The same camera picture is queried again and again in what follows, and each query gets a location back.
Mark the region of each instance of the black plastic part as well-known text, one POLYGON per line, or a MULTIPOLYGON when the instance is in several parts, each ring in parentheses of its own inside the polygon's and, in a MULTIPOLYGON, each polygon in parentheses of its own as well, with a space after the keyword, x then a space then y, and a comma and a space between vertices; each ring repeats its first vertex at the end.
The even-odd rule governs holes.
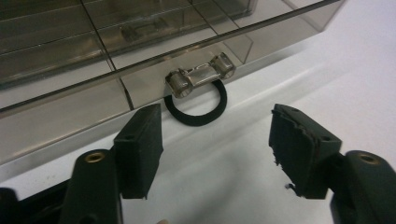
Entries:
POLYGON ((24 223, 58 223, 68 180, 21 201, 24 223))
POLYGON ((396 223, 396 174, 382 158, 349 151, 344 169, 359 224, 396 223))
POLYGON ((21 223, 21 207, 13 189, 0 188, 0 223, 21 223))
POLYGON ((122 223, 117 170, 112 151, 97 149, 78 157, 59 223, 122 223))
POLYGON ((344 203, 339 197, 332 196, 332 202, 330 203, 332 210, 332 220, 334 224, 356 224, 357 211, 344 203))
POLYGON ((269 146, 298 196, 324 199, 327 163, 336 156, 341 140, 298 109, 275 105, 269 146))
POLYGON ((124 199, 147 197, 163 153, 160 105, 139 109, 114 139, 124 199))

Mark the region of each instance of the rubber o-ring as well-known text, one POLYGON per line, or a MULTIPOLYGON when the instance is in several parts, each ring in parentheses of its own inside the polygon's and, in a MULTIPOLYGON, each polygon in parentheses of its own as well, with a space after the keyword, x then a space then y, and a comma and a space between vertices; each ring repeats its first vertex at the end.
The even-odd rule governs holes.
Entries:
POLYGON ((225 90, 224 84, 220 80, 213 81, 212 84, 219 91, 220 102, 215 109, 207 114, 194 116, 181 112, 175 107, 172 95, 168 95, 163 98, 165 100, 165 105, 169 112, 175 117, 175 119, 186 125, 194 127, 206 125, 220 117, 227 106, 227 91, 225 90))

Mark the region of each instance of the brass insert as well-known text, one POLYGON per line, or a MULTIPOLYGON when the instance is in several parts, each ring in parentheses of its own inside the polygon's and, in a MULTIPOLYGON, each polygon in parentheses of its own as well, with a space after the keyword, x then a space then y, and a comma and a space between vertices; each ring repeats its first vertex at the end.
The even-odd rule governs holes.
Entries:
POLYGON ((95 152, 85 157, 85 162, 98 162, 105 158, 103 152, 95 152))

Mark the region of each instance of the white table surface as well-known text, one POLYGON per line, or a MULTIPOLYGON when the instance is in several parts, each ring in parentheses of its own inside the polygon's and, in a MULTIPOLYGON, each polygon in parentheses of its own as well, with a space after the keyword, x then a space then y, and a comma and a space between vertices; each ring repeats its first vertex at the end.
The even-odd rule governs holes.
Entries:
MULTIPOLYGON (((292 47, 299 52, 227 84, 226 111, 204 127, 164 110, 160 168, 147 201, 122 202, 125 223, 332 223, 330 191, 325 201, 308 201, 284 188, 290 181, 268 147, 271 109, 297 107, 343 140, 342 153, 373 152, 396 167, 395 11, 393 0, 347 1, 324 33, 292 47)), ((199 114, 214 96, 193 95, 178 107, 199 114)), ((114 137, 0 186, 26 198, 69 178, 78 155, 110 148, 114 137)))

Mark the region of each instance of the metal handle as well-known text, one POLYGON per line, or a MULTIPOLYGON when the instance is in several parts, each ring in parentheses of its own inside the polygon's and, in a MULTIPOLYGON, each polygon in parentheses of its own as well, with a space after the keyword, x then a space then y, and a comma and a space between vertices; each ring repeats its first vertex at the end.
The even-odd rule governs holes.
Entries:
POLYGON ((235 66, 225 53, 215 56, 209 63, 193 67, 190 70, 177 69, 165 78, 166 84, 176 98, 183 98, 193 89, 211 83, 217 79, 229 78, 235 66))

